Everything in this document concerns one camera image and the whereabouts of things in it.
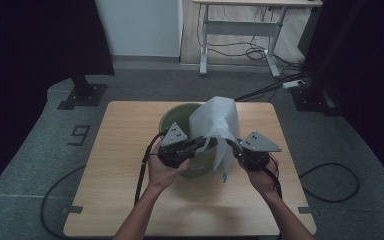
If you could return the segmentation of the person's right hand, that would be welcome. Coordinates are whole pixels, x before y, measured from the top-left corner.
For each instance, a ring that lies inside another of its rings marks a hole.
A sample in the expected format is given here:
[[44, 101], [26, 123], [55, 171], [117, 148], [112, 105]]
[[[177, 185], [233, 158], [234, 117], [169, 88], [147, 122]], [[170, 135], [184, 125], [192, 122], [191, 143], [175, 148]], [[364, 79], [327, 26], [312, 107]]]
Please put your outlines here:
[[[278, 164], [278, 160], [272, 157], [270, 162], [266, 165], [266, 168], [272, 174], [277, 175]], [[266, 199], [269, 195], [277, 195], [275, 182], [267, 173], [264, 171], [254, 171], [248, 172], [247, 175], [252, 186], [264, 199]]]

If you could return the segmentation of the person's left hand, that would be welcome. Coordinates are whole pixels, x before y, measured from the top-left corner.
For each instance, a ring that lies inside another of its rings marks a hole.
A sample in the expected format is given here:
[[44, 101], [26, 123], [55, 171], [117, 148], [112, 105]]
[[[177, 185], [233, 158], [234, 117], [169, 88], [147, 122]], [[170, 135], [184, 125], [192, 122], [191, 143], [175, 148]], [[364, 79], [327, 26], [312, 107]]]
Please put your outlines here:
[[162, 192], [170, 186], [175, 178], [185, 172], [190, 165], [189, 159], [186, 159], [178, 168], [171, 168], [164, 165], [158, 158], [160, 145], [161, 143], [158, 142], [151, 151], [151, 155], [148, 159], [149, 182], [147, 188], [157, 192]]

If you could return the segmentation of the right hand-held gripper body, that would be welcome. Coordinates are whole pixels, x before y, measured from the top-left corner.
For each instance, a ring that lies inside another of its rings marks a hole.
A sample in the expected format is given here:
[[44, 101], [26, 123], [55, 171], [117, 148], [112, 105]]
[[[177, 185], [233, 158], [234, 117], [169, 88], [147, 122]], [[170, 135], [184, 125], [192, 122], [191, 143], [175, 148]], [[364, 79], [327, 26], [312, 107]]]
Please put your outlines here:
[[270, 152], [281, 152], [282, 148], [257, 131], [253, 131], [240, 141], [243, 159], [247, 171], [262, 170], [270, 161]]

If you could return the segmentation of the green plastic bin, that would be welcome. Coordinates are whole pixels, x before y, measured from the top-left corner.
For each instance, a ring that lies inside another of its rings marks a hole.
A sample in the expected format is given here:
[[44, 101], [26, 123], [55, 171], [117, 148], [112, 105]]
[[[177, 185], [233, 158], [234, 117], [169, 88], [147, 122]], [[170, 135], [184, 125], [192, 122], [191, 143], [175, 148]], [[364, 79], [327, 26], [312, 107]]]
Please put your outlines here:
[[[169, 129], [176, 122], [187, 135], [190, 135], [189, 117], [199, 107], [200, 104], [198, 103], [186, 103], [172, 107], [160, 119], [159, 131], [162, 132]], [[197, 178], [207, 174], [213, 167], [216, 149], [217, 146], [209, 151], [196, 152], [195, 156], [191, 159], [188, 170], [183, 172], [182, 176]]]

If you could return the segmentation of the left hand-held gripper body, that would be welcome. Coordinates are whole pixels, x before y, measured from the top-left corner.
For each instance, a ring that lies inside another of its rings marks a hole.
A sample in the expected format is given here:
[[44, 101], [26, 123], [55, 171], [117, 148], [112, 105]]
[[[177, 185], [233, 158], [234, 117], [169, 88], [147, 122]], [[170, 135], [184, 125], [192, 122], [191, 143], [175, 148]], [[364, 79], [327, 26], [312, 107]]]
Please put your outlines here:
[[200, 138], [190, 139], [180, 126], [174, 122], [166, 131], [157, 156], [164, 165], [178, 168], [184, 161], [193, 158], [199, 147]]

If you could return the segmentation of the white power strip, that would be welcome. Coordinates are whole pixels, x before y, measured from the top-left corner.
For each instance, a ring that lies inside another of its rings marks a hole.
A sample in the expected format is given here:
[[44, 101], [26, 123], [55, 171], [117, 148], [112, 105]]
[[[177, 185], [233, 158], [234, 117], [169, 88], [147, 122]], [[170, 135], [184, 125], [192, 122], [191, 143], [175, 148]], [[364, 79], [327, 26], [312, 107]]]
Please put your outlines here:
[[282, 84], [284, 89], [296, 88], [296, 87], [305, 87], [306, 84], [303, 80], [293, 80], [288, 81]]

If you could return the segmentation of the white desk with metal legs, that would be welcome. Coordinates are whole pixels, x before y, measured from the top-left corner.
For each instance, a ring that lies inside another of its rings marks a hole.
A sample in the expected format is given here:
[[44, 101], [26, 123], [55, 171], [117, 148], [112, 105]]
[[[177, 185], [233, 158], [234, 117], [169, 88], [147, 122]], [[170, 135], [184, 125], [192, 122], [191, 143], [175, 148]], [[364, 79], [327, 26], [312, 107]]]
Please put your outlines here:
[[[280, 72], [275, 63], [274, 50], [287, 10], [289, 8], [319, 8], [323, 5], [321, 0], [193, 0], [193, 2], [205, 7], [202, 20], [203, 43], [199, 63], [199, 73], [202, 76], [207, 74], [207, 36], [231, 35], [269, 37], [271, 41], [268, 49], [265, 51], [265, 59], [272, 76], [275, 78], [280, 77]], [[274, 7], [279, 8], [281, 12], [276, 22], [213, 21], [209, 19], [209, 7], [215, 5]]]

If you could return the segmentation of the white partition panel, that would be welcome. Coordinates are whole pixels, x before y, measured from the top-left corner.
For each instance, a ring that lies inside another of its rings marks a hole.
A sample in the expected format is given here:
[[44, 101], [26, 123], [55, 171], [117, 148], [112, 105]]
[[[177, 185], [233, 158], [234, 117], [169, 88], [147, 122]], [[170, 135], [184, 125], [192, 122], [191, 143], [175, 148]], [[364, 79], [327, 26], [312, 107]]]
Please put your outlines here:
[[182, 0], [95, 0], [115, 56], [179, 57]]

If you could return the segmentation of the dark curtain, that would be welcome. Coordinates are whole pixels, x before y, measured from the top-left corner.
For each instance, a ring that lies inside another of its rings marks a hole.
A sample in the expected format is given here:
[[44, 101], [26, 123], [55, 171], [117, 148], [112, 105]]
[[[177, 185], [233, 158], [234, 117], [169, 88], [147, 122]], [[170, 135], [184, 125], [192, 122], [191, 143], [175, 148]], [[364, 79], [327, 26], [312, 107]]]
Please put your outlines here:
[[305, 65], [384, 166], [384, 0], [324, 0]]
[[113, 73], [95, 0], [0, 0], [0, 174], [40, 117], [50, 86]]

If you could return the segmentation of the white plastic bin bag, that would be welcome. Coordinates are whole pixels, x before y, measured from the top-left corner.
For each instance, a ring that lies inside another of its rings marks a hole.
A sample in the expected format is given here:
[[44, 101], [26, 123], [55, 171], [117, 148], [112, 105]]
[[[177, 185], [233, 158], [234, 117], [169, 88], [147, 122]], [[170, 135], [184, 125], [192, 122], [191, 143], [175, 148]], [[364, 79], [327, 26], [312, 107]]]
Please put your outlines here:
[[190, 136], [203, 137], [205, 147], [211, 139], [217, 141], [213, 172], [223, 169], [226, 182], [235, 157], [228, 141], [238, 143], [240, 137], [239, 117], [236, 102], [227, 97], [215, 96], [199, 106], [189, 117]]

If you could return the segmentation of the black stand base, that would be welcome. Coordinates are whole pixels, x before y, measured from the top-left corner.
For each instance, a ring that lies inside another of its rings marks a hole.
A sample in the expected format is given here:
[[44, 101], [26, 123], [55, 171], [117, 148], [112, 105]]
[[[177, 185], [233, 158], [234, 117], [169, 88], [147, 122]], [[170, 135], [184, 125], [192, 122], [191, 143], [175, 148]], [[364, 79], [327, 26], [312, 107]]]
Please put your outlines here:
[[71, 78], [74, 87], [58, 110], [73, 110], [78, 106], [97, 107], [107, 89], [106, 84], [90, 84], [84, 75]]
[[292, 88], [290, 94], [298, 111], [321, 112], [331, 117], [342, 116], [339, 104], [334, 101], [333, 96], [325, 89], [316, 92], [310, 87], [297, 87]]

